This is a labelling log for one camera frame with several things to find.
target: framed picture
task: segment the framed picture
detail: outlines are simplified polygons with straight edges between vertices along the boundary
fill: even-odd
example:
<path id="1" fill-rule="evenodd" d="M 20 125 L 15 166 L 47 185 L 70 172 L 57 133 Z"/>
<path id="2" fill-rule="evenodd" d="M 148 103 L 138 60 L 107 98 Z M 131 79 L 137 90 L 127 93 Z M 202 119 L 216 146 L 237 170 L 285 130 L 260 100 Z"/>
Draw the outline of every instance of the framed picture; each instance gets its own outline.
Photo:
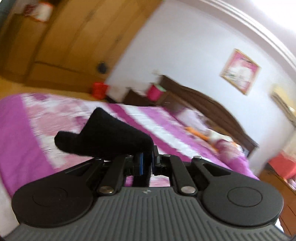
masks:
<path id="1" fill-rule="evenodd" d="M 243 94 L 247 94 L 255 82 L 259 70 L 258 64 L 235 49 L 220 76 Z"/>

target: ceiling molding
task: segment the ceiling molding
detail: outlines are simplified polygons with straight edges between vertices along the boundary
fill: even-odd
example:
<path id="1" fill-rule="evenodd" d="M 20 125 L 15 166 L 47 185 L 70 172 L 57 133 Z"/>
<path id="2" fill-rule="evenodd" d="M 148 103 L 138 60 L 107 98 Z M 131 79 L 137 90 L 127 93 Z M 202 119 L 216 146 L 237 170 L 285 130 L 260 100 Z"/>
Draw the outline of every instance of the ceiling molding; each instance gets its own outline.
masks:
<path id="1" fill-rule="evenodd" d="M 296 57 L 294 54 L 266 27 L 264 27 L 261 23 L 250 17 L 248 14 L 239 10 L 238 8 L 225 3 L 222 0 L 198 0 L 200 2 L 206 3 L 227 15 L 233 17 L 238 20 L 252 31 L 254 31 L 257 35 L 263 38 L 269 45 L 271 45 L 284 59 L 285 61 L 293 68 L 296 72 Z"/>

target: wooden nightstand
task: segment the wooden nightstand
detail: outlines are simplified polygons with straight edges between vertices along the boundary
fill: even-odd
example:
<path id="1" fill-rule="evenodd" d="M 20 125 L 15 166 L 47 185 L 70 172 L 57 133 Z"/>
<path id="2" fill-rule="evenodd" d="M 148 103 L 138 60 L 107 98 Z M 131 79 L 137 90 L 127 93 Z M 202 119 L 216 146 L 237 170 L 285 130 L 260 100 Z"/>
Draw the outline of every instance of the wooden nightstand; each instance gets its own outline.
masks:
<path id="1" fill-rule="evenodd" d="M 129 88 L 122 103 L 134 106 L 156 106 L 156 104 L 149 100 L 144 93 L 133 90 L 132 88 Z"/>
<path id="2" fill-rule="evenodd" d="M 296 192 L 270 168 L 270 165 L 266 166 L 259 178 L 274 186 L 283 195 L 284 208 L 279 219 L 286 234 L 296 235 Z"/>

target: red bucket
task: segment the red bucket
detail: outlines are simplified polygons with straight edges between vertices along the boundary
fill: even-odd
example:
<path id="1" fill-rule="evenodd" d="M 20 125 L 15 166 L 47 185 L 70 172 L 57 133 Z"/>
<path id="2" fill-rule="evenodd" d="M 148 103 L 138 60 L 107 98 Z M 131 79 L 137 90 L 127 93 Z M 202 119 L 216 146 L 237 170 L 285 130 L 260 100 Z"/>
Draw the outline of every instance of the red bucket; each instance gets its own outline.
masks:
<path id="1" fill-rule="evenodd" d="M 104 83 L 94 83 L 92 88 L 92 96 L 98 100 L 105 99 L 108 87 L 109 85 L 106 85 Z"/>

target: screw head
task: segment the screw head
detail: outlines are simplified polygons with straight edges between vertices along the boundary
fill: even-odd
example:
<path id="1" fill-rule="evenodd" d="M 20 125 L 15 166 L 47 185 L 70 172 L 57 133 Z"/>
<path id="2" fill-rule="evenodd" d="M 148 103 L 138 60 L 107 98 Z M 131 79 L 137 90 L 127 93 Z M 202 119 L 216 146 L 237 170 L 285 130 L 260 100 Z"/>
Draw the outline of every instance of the screw head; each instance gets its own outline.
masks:
<path id="1" fill-rule="evenodd" d="M 103 187 L 100 187 L 99 192 L 103 194 L 111 194 L 114 192 L 114 189 L 109 186 L 103 186 Z"/>
<path id="2" fill-rule="evenodd" d="M 196 189 L 192 186 L 185 186 L 181 188 L 181 192 L 185 194 L 195 193 Z"/>

